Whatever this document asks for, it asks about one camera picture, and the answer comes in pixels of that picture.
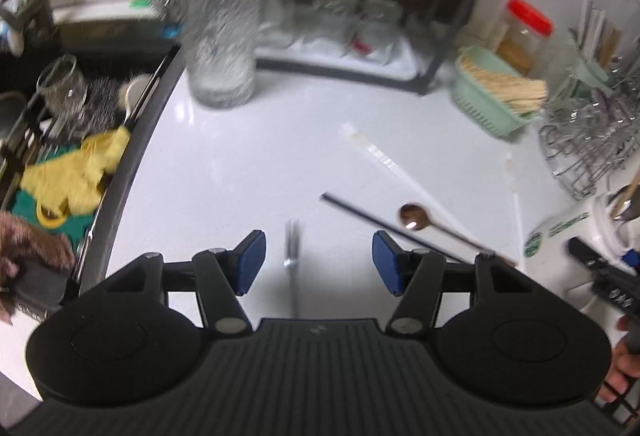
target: white container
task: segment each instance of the white container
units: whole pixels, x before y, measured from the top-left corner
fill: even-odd
[[[574,307],[584,308],[594,297],[590,289],[591,272],[569,255],[566,242],[581,238],[610,264],[634,274],[620,261],[634,244],[628,224],[618,228],[609,217],[612,194],[601,194],[577,202],[529,235],[525,244],[527,275]]]

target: blue gripper pad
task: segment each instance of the blue gripper pad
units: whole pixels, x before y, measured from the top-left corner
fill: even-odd
[[[264,263],[264,256],[267,253],[267,236],[261,230],[254,230],[235,247],[233,253],[238,258],[234,292],[236,295],[244,295],[251,288],[255,276],[258,275]]]
[[[376,265],[386,289],[396,296],[404,293],[404,279],[400,273],[398,260],[401,254],[404,254],[404,250],[386,232],[379,230],[373,235],[371,243],[373,264]]]

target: black ribbed surface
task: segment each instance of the black ribbed surface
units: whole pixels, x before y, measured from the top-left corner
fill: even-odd
[[[374,321],[287,320],[265,320],[249,338],[214,344],[183,383],[148,402],[98,409],[46,401],[12,429],[29,436],[620,432],[590,402],[516,410],[475,398],[442,374],[423,345],[386,337]]]

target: clear glass cup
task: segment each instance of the clear glass cup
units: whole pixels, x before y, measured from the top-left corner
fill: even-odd
[[[360,0],[313,0],[305,47],[330,56],[346,55],[359,3]]]
[[[180,0],[182,50],[193,97],[211,108],[244,104],[254,92],[261,0]]]
[[[389,64],[399,39],[402,7],[394,0],[366,0],[351,47],[366,60]]]
[[[288,48],[296,39],[296,0],[262,0],[258,44]]]
[[[55,117],[80,111],[86,100],[87,84],[75,55],[63,55],[40,73],[36,90]]]

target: sink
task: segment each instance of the sink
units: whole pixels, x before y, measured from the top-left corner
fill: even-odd
[[[154,73],[173,46],[154,20],[62,24],[57,41],[47,47],[27,48],[20,58],[0,53],[0,93],[17,91],[29,99],[42,69],[63,53],[76,55],[88,78],[125,79],[132,73]]]
[[[12,206],[22,167],[34,163],[38,153],[51,145],[42,137],[38,126],[47,117],[47,110],[42,99],[34,93],[42,69],[65,53],[76,55],[78,65],[88,80],[101,76],[126,80],[141,73],[154,74],[154,78],[142,98],[146,100],[145,112],[137,114],[142,106],[136,106],[133,116],[125,123],[131,133],[129,145],[111,178],[94,224],[81,243],[74,272],[62,275],[37,261],[23,261],[20,277],[14,283],[16,305],[38,320],[43,320],[61,304],[77,296],[83,287],[90,288],[104,278],[106,261],[130,185],[162,108],[184,67],[181,56],[175,59],[177,45],[162,36],[162,24],[153,20],[65,24],[60,26],[57,41],[47,47],[27,49],[18,59],[8,53],[0,54],[0,93],[19,92],[29,101],[10,137],[5,143],[0,143],[2,209]],[[60,290],[59,297],[55,301],[45,301],[42,290],[49,291],[49,298],[52,290]]]

